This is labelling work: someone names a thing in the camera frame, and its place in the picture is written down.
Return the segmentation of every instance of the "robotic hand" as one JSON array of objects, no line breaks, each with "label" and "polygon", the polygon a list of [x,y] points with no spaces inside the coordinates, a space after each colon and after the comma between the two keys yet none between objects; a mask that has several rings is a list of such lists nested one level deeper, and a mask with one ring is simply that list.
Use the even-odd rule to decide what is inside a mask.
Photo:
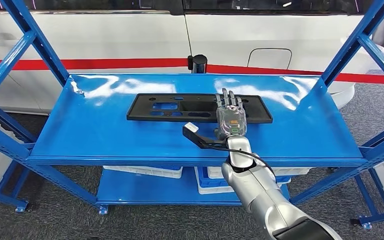
[{"label": "robotic hand", "polygon": [[188,122],[183,135],[202,149],[228,151],[221,166],[224,179],[233,188],[243,207],[264,228],[269,240],[342,240],[328,225],[317,221],[291,204],[281,193],[272,169],[251,152],[246,113],[240,97],[223,88],[217,93],[218,140],[197,134],[198,127]]}]

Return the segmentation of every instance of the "glossy surface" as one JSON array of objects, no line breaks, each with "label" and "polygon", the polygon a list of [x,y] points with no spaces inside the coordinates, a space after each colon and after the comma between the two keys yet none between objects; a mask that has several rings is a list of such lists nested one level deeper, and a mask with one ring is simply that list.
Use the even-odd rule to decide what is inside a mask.
[{"label": "glossy surface", "polygon": [[[361,158],[326,87],[315,76],[216,74],[82,74],[64,87],[31,153],[34,156],[172,158],[199,163],[225,152],[199,149],[182,135],[182,122],[128,121],[138,93],[259,95],[271,124],[249,124],[246,137],[261,157]],[[213,137],[215,123],[197,123]]]},{"label": "glossy surface", "polygon": [[[289,199],[286,184],[281,190]],[[234,192],[199,194],[193,167],[184,167],[179,179],[104,169],[97,199],[98,204],[241,205]]]}]

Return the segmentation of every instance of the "lower shelf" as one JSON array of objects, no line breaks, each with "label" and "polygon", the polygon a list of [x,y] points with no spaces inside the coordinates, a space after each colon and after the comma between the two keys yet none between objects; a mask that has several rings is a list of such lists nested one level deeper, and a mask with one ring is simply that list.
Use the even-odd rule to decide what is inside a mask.
[{"label": "lower shelf", "polygon": [[[289,198],[286,184],[283,195]],[[241,205],[236,193],[199,194],[193,167],[179,179],[104,169],[97,203],[102,205]]]}]

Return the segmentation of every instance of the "black cable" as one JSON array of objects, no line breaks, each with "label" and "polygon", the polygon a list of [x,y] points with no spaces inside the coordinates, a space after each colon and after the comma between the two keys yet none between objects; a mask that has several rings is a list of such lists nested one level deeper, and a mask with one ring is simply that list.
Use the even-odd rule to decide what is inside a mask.
[{"label": "black cable", "polygon": [[270,172],[274,175],[274,177],[276,177],[275,175],[275,172],[273,171],[273,169],[267,164],[266,161],[264,161],[261,157],[255,155],[255,154],[252,154],[250,152],[247,152],[247,151],[242,151],[242,150],[236,150],[236,149],[229,149],[229,148],[220,148],[220,147],[215,147],[215,146],[211,146],[211,145],[207,145],[210,149],[214,149],[214,150],[218,150],[218,151],[224,151],[224,152],[234,152],[234,153],[240,153],[240,154],[245,154],[245,155],[248,155],[248,156],[251,156],[255,159],[258,159],[260,160],[263,164],[265,164],[265,168],[268,168],[270,170]]}]

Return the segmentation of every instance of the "white car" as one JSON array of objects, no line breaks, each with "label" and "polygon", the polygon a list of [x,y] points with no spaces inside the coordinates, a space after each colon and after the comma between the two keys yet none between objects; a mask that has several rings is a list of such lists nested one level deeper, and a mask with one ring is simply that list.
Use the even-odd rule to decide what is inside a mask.
[{"label": "white car", "polygon": [[[69,72],[189,73],[189,55],[210,65],[325,70],[370,0],[25,0]],[[384,30],[378,42],[384,43]],[[22,32],[0,3],[0,60]],[[365,74],[363,50],[343,70]],[[7,111],[47,114],[61,86],[31,46],[0,86]],[[341,108],[353,79],[329,87]]]}]

